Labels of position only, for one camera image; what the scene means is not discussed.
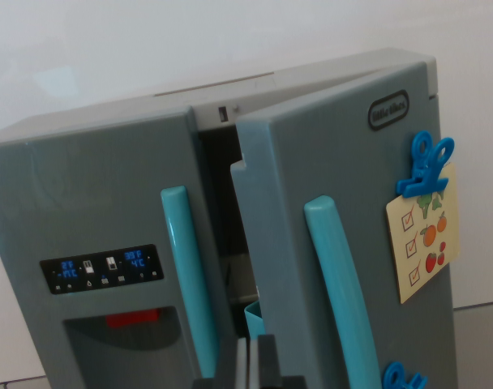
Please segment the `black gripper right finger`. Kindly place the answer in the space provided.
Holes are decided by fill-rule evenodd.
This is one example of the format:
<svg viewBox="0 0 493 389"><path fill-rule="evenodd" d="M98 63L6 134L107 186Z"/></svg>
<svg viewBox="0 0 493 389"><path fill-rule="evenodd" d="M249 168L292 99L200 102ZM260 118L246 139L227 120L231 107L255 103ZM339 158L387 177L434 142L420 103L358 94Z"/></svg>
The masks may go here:
<svg viewBox="0 0 493 389"><path fill-rule="evenodd" d="M282 387L275 336L258 336L251 341L251 388Z"/></svg>

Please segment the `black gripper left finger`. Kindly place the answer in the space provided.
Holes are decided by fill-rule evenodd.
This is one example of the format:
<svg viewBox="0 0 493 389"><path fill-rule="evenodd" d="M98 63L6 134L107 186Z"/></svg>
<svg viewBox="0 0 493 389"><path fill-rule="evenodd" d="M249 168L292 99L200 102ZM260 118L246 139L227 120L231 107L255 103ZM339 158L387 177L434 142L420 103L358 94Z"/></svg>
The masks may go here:
<svg viewBox="0 0 493 389"><path fill-rule="evenodd" d="M247 389L249 387L249 344L246 338L240 338L237 342L236 366L234 372L234 389Z"/></svg>

